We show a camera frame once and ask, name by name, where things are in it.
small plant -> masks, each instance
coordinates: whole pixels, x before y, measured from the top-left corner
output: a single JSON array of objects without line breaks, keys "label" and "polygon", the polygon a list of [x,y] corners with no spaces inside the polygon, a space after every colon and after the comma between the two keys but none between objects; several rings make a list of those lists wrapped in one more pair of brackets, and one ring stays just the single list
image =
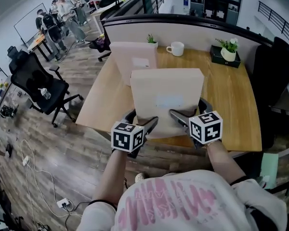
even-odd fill
[{"label": "small plant", "polygon": [[156,44],[156,41],[154,40],[152,34],[149,34],[148,37],[147,37],[146,39],[148,40],[148,43]]},{"label": "small plant", "polygon": [[223,48],[226,48],[231,53],[235,53],[238,48],[237,38],[232,38],[230,39],[229,42],[227,40],[222,40],[222,39],[217,39],[217,38],[216,40],[221,43]]}]

desk leg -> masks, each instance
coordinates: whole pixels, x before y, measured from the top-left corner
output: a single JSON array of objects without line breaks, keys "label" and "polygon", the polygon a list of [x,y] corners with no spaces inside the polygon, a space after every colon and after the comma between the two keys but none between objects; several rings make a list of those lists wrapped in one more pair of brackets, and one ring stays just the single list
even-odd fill
[{"label": "desk leg", "polygon": [[93,20],[94,20],[94,22],[95,22],[95,25],[96,25],[96,27],[97,27],[98,32],[99,32],[100,35],[101,35],[103,32],[102,32],[102,30],[101,30],[101,28],[100,28],[100,25],[99,25],[98,22],[97,22],[96,16],[93,16]]},{"label": "desk leg", "polygon": [[37,46],[37,49],[40,51],[40,53],[41,53],[42,56],[45,58],[45,60],[46,60],[47,62],[49,62],[49,58],[45,55],[45,53],[42,51],[42,49],[40,48],[39,45]]},{"label": "desk leg", "polygon": [[94,3],[94,6],[95,6],[96,10],[98,10],[97,5],[96,5],[94,0],[93,0],[93,3]]},{"label": "desk leg", "polygon": [[104,131],[99,131],[99,130],[94,130],[94,131],[97,132],[102,137],[104,137],[105,139],[107,139],[108,141],[111,141],[111,136],[109,133],[104,132]]},{"label": "desk leg", "polygon": [[43,45],[45,46],[46,50],[48,50],[49,54],[52,54],[52,51],[48,48],[47,44],[43,41]]}]

wooden desk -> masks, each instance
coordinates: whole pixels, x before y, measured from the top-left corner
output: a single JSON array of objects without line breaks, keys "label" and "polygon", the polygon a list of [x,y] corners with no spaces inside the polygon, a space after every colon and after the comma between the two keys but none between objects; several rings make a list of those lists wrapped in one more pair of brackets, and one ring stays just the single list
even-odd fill
[{"label": "wooden desk", "polygon": [[[45,43],[45,36],[42,34],[37,39],[35,39],[28,47],[28,51],[34,51],[35,49],[38,49],[42,56],[45,58],[47,62],[49,62],[52,57],[52,51],[48,48],[47,44]],[[40,45],[43,44],[46,48],[46,50],[49,52],[50,56],[46,56],[46,54],[42,51],[40,48]]]},{"label": "wooden desk", "polygon": [[[184,50],[182,57],[158,49],[158,65],[167,68],[200,68],[205,76],[202,97],[223,118],[223,143],[229,151],[261,151],[258,111],[250,80],[243,64],[232,68],[211,62],[209,52]],[[110,132],[115,121],[134,108],[131,88],[108,58],[76,121],[77,124]],[[160,143],[193,147],[187,136],[154,139]]]}]

black and white marker cube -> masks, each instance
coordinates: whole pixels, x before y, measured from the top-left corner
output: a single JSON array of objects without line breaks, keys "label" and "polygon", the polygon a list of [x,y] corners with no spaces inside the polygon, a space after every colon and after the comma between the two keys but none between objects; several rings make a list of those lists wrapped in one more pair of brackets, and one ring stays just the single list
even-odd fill
[{"label": "black and white marker cube", "polygon": [[144,143],[144,127],[116,122],[111,129],[111,147],[131,153]]},{"label": "black and white marker cube", "polygon": [[207,144],[222,138],[223,119],[216,112],[210,112],[189,118],[191,137],[202,144]]}]

water bottle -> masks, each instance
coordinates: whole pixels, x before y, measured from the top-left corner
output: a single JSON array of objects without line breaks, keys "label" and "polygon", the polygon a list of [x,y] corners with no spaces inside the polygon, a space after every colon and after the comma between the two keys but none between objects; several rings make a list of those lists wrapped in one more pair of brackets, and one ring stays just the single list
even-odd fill
[{"label": "water bottle", "polygon": [[40,90],[40,93],[42,94],[42,96],[45,98],[45,99],[50,99],[50,97],[52,96],[49,91],[47,91],[46,88],[42,88]]}]

